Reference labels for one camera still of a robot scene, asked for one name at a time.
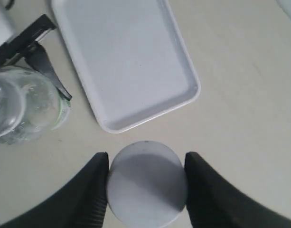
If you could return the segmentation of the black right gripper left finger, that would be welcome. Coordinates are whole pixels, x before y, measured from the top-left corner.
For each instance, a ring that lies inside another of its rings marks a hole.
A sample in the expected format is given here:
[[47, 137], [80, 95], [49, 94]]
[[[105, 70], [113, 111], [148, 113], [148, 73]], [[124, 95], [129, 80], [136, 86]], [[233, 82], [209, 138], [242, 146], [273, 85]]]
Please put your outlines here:
[[2, 228], [101, 228], [107, 208], [109, 157], [96, 153], [60, 190]]

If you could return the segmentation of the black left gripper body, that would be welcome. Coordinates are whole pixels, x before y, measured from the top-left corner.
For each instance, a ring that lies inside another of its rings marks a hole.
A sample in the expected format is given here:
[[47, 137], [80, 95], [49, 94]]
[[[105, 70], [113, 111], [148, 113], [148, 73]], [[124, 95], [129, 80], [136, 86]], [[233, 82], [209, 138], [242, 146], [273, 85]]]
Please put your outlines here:
[[41, 15], [12, 41], [7, 41], [0, 46], [0, 66], [14, 58], [16, 54], [21, 53], [42, 34], [55, 29], [56, 25], [52, 20], [46, 14]]

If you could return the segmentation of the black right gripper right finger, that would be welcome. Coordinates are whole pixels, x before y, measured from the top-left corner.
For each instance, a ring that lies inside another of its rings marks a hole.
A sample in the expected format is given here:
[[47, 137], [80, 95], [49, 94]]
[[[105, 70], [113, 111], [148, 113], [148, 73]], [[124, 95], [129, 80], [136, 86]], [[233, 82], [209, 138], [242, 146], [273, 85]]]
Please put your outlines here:
[[291, 228], [284, 217], [248, 197], [197, 152], [185, 156], [187, 211], [194, 228]]

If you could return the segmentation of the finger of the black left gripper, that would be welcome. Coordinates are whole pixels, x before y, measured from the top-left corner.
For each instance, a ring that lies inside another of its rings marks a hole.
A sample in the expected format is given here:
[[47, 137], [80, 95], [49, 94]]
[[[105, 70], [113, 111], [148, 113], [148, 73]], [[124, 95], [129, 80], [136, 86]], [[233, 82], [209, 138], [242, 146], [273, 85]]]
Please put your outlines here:
[[34, 41], [31, 45], [29, 45], [24, 51], [24, 59], [32, 69], [45, 76], [63, 96], [63, 98], [66, 100], [72, 99], [72, 96], [57, 76], [48, 54], [41, 44]]

